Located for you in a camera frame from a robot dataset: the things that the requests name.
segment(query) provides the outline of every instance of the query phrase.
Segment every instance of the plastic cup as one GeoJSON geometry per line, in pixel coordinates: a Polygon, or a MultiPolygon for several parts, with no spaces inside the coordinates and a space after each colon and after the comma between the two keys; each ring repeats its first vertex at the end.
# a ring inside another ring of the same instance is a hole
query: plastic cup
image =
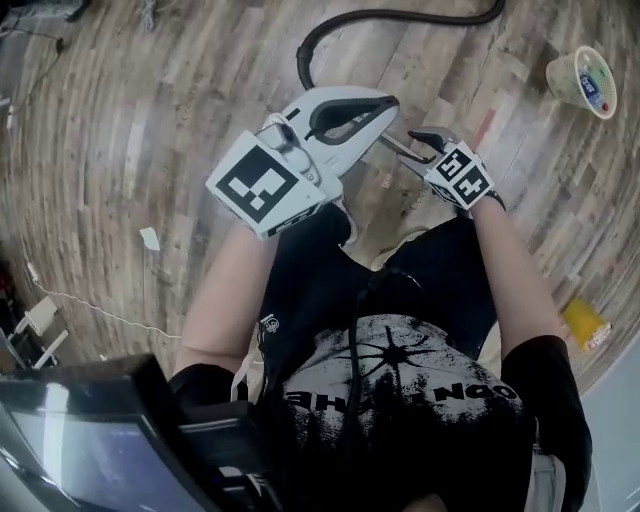
{"type": "Polygon", "coordinates": [[[611,332],[611,324],[579,298],[569,303],[562,316],[578,345],[585,352],[602,344],[611,332]]]}
{"type": "Polygon", "coordinates": [[[600,119],[611,119],[615,113],[618,94],[613,74],[606,61],[593,48],[581,46],[574,53],[551,61],[547,65],[546,75],[549,89],[558,100],[586,108],[600,119]],[[588,89],[580,81],[584,73],[589,75],[589,82],[602,95],[601,105],[589,101],[588,89]]]}

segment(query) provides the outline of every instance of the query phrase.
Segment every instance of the yellow object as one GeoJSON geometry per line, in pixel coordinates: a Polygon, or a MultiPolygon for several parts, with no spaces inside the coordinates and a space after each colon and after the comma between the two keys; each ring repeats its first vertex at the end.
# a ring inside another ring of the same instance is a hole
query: yellow object
{"type": "Polygon", "coordinates": [[[585,352],[600,345],[611,332],[611,324],[582,299],[573,299],[562,316],[585,352]]]}

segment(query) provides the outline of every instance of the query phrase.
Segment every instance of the wooden floor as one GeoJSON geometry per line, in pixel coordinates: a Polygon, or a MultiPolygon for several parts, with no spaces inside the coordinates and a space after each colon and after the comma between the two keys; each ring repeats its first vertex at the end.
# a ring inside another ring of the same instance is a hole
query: wooden floor
{"type": "MultiPolygon", "coordinates": [[[[179,0],[152,34],[142,3],[94,2],[76,25],[20,25],[70,48],[11,136],[0,132],[0,235],[29,304],[43,293],[27,260],[49,290],[178,335],[231,221],[204,182],[242,130],[302,92],[295,50],[306,33],[358,8],[466,15],[491,0],[179,0]],[[160,253],[144,249],[145,227],[158,232],[160,253]]],[[[483,27],[348,27],[313,63],[321,85],[397,96],[391,132],[403,142],[409,128],[435,124],[478,148],[559,306],[581,296],[614,325],[605,346],[575,362],[583,389],[640,328],[639,26],[634,0],[507,0],[483,27]],[[582,44],[616,79],[619,109],[606,123],[546,87],[546,64],[582,44]]],[[[3,40],[0,95],[20,102],[53,58],[49,40],[3,40]]],[[[364,263],[450,215],[380,145],[346,188],[361,228],[353,256],[364,263]]],[[[71,333],[65,361],[151,350],[170,370],[177,340],[55,301],[71,333]]]]}

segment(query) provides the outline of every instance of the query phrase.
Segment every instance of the white paper scrap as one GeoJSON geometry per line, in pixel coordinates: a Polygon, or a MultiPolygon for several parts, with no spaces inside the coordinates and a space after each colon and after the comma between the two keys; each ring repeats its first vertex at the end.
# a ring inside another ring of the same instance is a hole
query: white paper scrap
{"type": "Polygon", "coordinates": [[[160,250],[160,242],[158,241],[158,235],[156,235],[155,229],[144,228],[140,230],[140,234],[142,235],[142,240],[144,241],[144,245],[147,249],[151,249],[152,251],[160,250]]]}

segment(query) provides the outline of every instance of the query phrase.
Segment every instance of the black sleeve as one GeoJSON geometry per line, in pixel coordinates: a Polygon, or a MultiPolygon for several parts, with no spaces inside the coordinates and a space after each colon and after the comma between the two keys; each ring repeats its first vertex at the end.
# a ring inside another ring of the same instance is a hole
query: black sleeve
{"type": "MultiPolygon", "coordinates": [[[[194,364],[179,371],[169,380],[169,387],[181,408],[200,407],[228,402],[233,373],[212,364],[194,364]]],[[[238,399],[247,399],[247,385],[238,386],[238,399]]]]}
{"type": "Polygon", "coordinates": [[[562,512],[577,512],[589,484],[592,447],[567,346],[555,336],[541,336],[517,346],[502,364],[502,380],[538,418],[542,450],[565,466],[562,512]]]}

